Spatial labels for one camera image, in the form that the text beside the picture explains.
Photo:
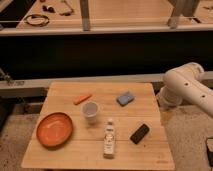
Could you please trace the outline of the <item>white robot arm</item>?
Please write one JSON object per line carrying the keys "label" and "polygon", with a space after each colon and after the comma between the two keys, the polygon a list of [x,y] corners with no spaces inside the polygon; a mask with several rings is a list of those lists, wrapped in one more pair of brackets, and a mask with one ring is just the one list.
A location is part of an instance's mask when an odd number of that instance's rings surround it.
{"label": "white robot arm", "polygon": [[168,70],[156,96],[160,106],[168,110],[186,100],[213,118],[213,90],[201,83],[204,74],[203,67],[195,62]]}

